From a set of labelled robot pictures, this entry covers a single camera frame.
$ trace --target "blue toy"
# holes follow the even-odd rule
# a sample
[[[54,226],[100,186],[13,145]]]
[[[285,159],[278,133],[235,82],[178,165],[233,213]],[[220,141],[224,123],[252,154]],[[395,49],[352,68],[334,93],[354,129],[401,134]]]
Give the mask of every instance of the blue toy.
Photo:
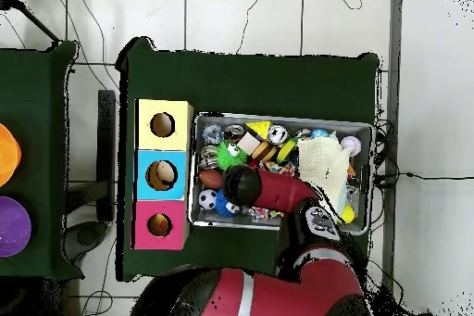
[[[316,130],[311,131],[311,138],[315,137],[330,137],[330,133],[326,130],[318,128]]]
[[[227,198],[222,193],[222,190],[218,191],[216,197],[216,207],[215,210],[218,212],[218,215],[221,217],[230,218],[239,212],[241,208],[239,206],[232,205],[232,203],[227,200]]]

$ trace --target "shape sorter box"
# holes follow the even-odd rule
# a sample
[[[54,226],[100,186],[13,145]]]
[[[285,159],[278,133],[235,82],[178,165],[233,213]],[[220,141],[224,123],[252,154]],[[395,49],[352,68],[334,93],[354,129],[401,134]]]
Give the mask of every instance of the shape sorter box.
[[[135,147],[187,151],[191,143],[192,119],[193,107],[186,101],[136,99]]]
[[[187,202],[181,200],[139,200],[135,204],[135,245],[133,249],[181,250],[189,233]],[[148,222],[156,214],[166,216],[171,229],[165,236],[153,235]]]

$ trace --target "soccer ball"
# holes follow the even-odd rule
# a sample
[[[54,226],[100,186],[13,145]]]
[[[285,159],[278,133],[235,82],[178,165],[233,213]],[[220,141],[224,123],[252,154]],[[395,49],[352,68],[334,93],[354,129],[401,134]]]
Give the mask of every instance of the soccer ball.
[[[206,189],[199,194],[199,205],[203,209],[213,209],[216,206],[216,191],[214,189]]]

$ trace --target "toy bin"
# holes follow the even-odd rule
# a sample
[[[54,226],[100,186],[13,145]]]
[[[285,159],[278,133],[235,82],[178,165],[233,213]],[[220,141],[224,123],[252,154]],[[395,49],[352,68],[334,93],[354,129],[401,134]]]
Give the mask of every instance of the toy bin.
[[[371,198],[373,190],[374,174],[374,152],[375,152],[375,129],[372,125],[366,123],[329,121],[329,120],[308,120],[291,119],[284,117],[240,115],[232,113],[199,113],[193,120],[193,149],[190,168],[190,193],[188,214],[189,220],[198,226],[212,227],[232,227],[243,229],[264,229],[279,230],[281,217],[273,217],[268,220],[256,220],[247,213],[239,213],[231,218],[219,216],[215,210],[205,210],[199,205],[198,196],[204,189],[198,179],[199,174],[199,153],[205,146],[204,139],[201,136],[203,128],[207,124],[219,124],[225,128],[232,124],[244,125],[247,122],[256,122],[269,120],[274,125],[281,125],[286,128],[291,136],[302,129],[324,129],[329,133],[336,131],[338,140],[341,141],[345,136],[355,136],[361,143],[361,151],[352,159],[352,166],[359,181],[358,206],[355,207],[355,219],[352,223],[340,225],[344,231],[351,234],[363,234],[368,229],[369,215],[371,212]]]

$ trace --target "table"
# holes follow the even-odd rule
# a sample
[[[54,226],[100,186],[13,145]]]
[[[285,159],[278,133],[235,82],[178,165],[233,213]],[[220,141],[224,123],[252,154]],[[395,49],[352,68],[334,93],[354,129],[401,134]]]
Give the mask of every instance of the table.
[[[185,100],[199,111],[373,123],[374,54],[358,58],[236,56],[156,51],[146,37],[133,38],[118,57],[117,278],[162,275],[176,266],[240,267],[273,274],[278,234],[271,231],[192,226],[182,251],[130,248],[133,101]],[[357,241],[367,249],[367,235]]]
[[[77,278],[65,260],[60,236],[65,219],[65,80],[77,45],[66,41],[45,52],[0,49],[0,122],[21,147],[21,162],[0,188],[29,212],[29,244],[0,258],[0,276]]]

